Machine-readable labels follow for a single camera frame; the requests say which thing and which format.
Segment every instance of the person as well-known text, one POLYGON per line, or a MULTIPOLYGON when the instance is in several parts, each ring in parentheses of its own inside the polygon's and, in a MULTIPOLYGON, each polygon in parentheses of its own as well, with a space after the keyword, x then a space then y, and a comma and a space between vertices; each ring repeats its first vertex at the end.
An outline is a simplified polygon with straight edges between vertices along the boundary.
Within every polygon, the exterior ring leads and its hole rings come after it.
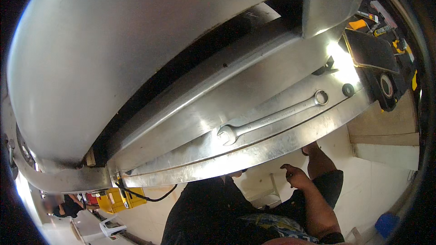
POLYGON ((272 209, 259 210, 233 182, 241 172, 188 183, 166 221, 161 244, 335 244, 344 242, 333 211, 343 172, 316 142, 302 148, 309 177, 284 164, 297 188, 272 209))
POLYGON ((84 205, 74 194, 65 195, 63 199, 59 198, 58 195, 50 198, 46 197, 43 199, 43 205, 47 213, 53 213, 53 215, 57 216, 58 218, 65 218, 68 216, 76 218, 77 213, 81 210, 95 210, 100 208, 98 205, 84 205))

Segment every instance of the blue object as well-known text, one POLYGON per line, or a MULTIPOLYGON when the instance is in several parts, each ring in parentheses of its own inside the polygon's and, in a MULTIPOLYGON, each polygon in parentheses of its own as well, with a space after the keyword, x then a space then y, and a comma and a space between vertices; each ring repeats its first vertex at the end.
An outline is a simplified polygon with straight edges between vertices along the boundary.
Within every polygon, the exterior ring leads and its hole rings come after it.
POLYGON ((375 229, 386 239, 398 225, 400 217, 392 213, 384 213, 375 223, 375 229))

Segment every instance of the man's hand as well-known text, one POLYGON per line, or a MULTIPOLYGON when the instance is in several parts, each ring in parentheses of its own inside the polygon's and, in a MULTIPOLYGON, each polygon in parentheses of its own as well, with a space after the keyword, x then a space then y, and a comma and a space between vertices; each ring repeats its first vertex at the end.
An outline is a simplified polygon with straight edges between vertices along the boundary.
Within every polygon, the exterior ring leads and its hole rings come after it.
POLYGON ((284 164, 280 168, 286 168, 286 180, 291 184, 292 188, 304 189, 313 185, 306 173, 300 168, 293 167, 290 164, 284 164))

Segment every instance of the curved metal housing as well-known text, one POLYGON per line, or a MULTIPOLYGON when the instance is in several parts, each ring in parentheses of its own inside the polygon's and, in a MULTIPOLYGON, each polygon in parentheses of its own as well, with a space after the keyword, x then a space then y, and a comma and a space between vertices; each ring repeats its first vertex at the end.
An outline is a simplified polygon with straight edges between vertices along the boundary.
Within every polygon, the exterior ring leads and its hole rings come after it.
MULTIPOLYGON (((200 35, 263 1, 30 0, 7 63, 10 99, 27 145, 42 161, 79 163, 157 70, 200 35)), ((340 24, 359 4, 305 0, 302 36, 311 39, 340 24)))

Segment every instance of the wire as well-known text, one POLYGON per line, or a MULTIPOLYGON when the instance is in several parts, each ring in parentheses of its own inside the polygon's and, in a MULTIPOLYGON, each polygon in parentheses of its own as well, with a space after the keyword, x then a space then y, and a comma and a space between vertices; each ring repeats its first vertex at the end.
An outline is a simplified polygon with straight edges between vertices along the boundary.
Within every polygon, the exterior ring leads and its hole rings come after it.
POLYGON ((150 199, 149 197, 143 196, 143 195, 138 194, 138 193, 134 193, 133 191, 131 191, 131 190, 127 189, 127 188, 123 188, 123 187, 121 187, 121 186, 119 185, 119 183, 115 183, 115 184, 116 184, 116 186, 117 186, 119 189, 121 189, 121 190, 124 191, 124 192, 130 193, 130 194, 133 194, 133 195, 135 195, 135 196, 137 196, 138 198, 141 198, 141 199, 143 199, 143 200, 153 201, 153 202, 161 201, 161 200, 165 199, 165 198, 166 198, 166 197, 167 197, 171 192, 173 192, 174 189, 176 189, 176 187, 177 187, 177 184, 175 184, 174 187, 173 187, 170 191, 168 191, 164 196, 160 197, 159 199, 150 199))

